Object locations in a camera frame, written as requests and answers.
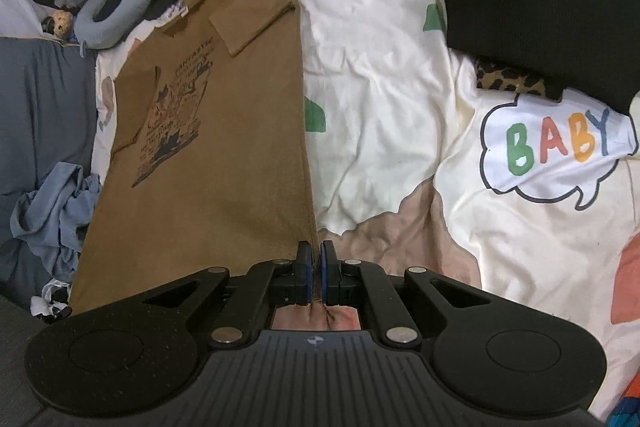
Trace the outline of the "dark grey pillow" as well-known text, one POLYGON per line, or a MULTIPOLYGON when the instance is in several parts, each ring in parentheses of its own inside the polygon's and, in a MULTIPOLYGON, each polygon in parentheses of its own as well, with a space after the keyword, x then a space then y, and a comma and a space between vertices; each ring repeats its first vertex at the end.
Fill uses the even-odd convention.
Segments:
POLYGON ((60 161, 91 166, 96 57, 43 39, 1 39, 1 295, 29 306, 52 275, 12 236, 17 199, 60 161))

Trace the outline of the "teal patterned garment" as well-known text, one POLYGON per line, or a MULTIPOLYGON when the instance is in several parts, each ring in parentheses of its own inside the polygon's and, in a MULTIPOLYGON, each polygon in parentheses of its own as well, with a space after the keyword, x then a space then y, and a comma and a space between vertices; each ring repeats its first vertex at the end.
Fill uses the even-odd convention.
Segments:
POLYGON ((640 427, 640 398, 625 395, 620 398, 606 420, 608 427, 640 427))

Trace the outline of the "pastel patterned cloth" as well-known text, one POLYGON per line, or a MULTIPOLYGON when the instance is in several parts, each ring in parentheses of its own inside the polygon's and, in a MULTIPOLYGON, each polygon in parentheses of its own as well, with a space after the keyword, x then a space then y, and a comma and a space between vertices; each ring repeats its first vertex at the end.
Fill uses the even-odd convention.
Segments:
POLYGON ((164 17, 171 20, 175 16, 179 15, 186 9, 184 6, 184 0, 175 0, 168 6, 167 10, 164 12, 164 17))

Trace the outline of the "cream bear print blanket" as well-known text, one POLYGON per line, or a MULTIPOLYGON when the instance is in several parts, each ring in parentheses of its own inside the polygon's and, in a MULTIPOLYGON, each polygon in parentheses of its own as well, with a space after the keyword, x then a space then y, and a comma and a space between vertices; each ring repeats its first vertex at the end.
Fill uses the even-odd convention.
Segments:
MULTIPOLYGON (((602 343, 605 418, 639 366, 639 156, 629 117, 478 90, 447 46, 444 0, 297 0, 317 242, 398 274, 422 265, 563 317, 602 343)), ((160 27, 100 54, 92 167, 116 132, 115 80, 160 27)))

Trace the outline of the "leopard print cloth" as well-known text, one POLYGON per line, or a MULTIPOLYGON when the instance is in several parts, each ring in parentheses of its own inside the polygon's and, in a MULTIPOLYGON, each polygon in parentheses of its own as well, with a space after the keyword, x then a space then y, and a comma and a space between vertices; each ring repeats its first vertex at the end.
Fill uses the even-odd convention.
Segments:
POLYGON ((536 72, 503 67, 481 58, 475 60, 474 67, 478 89, 530 94, 553 102, 561 101, 564 88, 536 72))

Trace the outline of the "blue-grey neck pillow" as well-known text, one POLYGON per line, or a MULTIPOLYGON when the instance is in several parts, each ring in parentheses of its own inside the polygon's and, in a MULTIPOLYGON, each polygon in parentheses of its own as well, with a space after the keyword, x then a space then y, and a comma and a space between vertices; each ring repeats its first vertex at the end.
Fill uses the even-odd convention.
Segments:
POLYGON ((87 50, 111 49, 134 27, 148 9, 152 0, 119 0, 104 20, 96 16, 110 0, 87 0, 76 16, 74 33, 80 46, 80 55, 87 50))

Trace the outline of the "small plush bear toy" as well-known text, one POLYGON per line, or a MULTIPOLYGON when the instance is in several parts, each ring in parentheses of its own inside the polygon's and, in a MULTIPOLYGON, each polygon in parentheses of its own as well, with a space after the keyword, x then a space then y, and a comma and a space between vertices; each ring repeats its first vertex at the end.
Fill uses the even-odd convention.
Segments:
POLYGON ((74 16, 65 10, 55 10, 42 20, 41 29, 57 39, 68 41, 74 30, 74 16))

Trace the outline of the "black cloth under neck pillow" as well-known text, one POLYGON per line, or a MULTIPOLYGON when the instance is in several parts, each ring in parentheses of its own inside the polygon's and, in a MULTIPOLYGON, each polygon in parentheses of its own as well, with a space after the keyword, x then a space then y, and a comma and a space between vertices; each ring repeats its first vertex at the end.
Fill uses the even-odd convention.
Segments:
MULTIPOLYGON (((122 0, 107 0, 104 7, 100 9, 100 12, 96 14, 94 19, 97 22, 99 20, 105 20, 115 11, 121 1, 122 0)), ((178 0, 151 0, 150 5, 146 8, 143 14, 134 21, 134 25, 142 22, 142 20, 155 20, 156 18, 159 18, 163 12, 177 2, 178 0)))

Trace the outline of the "brown t-shirt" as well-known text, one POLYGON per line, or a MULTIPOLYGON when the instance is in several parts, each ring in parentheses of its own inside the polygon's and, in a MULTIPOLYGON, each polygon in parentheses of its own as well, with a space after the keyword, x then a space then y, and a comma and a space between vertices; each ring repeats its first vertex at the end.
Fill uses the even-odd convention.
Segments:
POLYGON ((188 0, 127 58, 115 96, 75 313, 317 242, 297 0, 188 0))

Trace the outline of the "black white fuzzy blanket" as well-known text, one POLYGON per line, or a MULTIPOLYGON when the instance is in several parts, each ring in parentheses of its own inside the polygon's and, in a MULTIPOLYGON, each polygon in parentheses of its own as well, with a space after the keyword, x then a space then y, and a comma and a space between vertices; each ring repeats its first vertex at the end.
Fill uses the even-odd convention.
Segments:
POLYGON ((30 314, 48 323, 68 317, 72 308, 70 291, 72 284, 52 279, 41 289, 39 295, 30 298, 30 314))

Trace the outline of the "light blue garment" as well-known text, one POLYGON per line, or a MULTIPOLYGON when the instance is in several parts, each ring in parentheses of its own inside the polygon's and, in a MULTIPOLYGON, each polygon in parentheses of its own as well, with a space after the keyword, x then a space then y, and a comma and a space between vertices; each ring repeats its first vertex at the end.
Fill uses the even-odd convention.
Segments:
POLYGON ((37 190, 17 199, 12 236, 26 243, 51 277, 66 283, 74 279, 101 188, 96 174, 60 161, 37 190))

